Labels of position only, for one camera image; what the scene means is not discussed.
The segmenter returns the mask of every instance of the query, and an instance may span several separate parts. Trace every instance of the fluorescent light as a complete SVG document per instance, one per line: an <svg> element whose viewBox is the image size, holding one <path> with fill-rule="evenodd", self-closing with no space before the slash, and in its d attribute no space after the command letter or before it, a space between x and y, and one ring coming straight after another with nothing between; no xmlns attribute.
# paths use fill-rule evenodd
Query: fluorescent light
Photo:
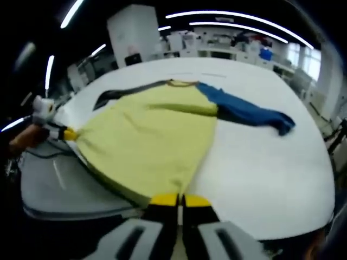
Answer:
<svg viewBox="0 0 347 260"><path fill-rule="evenodd" d="M99 51L101 51L105 47L106 47L106 44L101 45L98 49L92 52L91 57L95 56L95 54L97 54Z"/></svg>
<svg viewBox="0 0 347 260"><path fill-rule="evenodd" d="M230 16L239 16L239 17L243 17L243 18L247 18L247 19L252 19L252 20L256 20L258 22L261 23L266 23L270 26L273 26L281 31L284 31L285 33L293 36L294 38L296 38L297 40L299 40L300 42L302 42L304 45L306 45L307 47L309 47L310 49L313 50L313 46L310 45L308 42L306 42L303 38L301 38L299 35L293 33L292 31L289 31L288 29L275 24L273 22L270 22L268 20L262 19L262 18L258 18L256 16L252 16L252 15L245 15L245 14L241 14L239 12L227 12L227 11L191 11L191 12L180 12L177 14L173 14L173 15L167 15L166 19L169 18L174 18L174 17L178 17L178 16L185 16L185 15L202 15L202 14L211 14L211 15L230 15Z"/></svg>
<svg viewBox="0 0 347 260"><path fill-rule="evenodd" d="M52 55L48 59L47 71L46 71L46 80L44 82L45 83L44 84L45 90L48 90L48 88L49 88L50 72L52 70L53 61L54 61L54 56Z"/></svg>
<svg viewBox="0 0 347 260"><path fill-rule="evenodd" d="M163 31L163 30L168 30L168 29L171 29L171 26L160 27L160 28L158 28L158 31Z"/></svg>
<svg viewBox="0 0 347 260"><path fill-rule="evenodd" d="M77 9L81 6L84 0L77 0L74 5L71 7L71 9L68 11L67 15L65 16L63 22L60 25L60 28L65 28L69 22L71 21L74 14L77 12Z"/></svg>
<svg viewBox="0 0 347 260"><path fill-rule="evenodd" d="M2 128L1 132L4 132L5 130L12 128L16 125L18 125L19 123L23 122L25 118L19 118L16 121L10 123L9 125L5 126L4 128Z"/></svg>
<svg viewBox="0 0 347 260"><path fill-rule="evenodd" d="M250 31L256 31L257 33L260 34L265 34L267 36L270 36L276 40L279 40L281 42L284 43L288 43L287 40L276 36L274 34L270 34L269 32L263 31L263 30L259 30L259 29L255 29L253 27L248 27L248 26L244 26L244 25L240 25L240 24L234 24L234 23L218 23L218 22L196 22L196 23L189 23L189 25L221 25L221 26L229 26L229 27L236 27L236 28L241 28L241 29L246 29L246 30L250 30Z"/></svg>

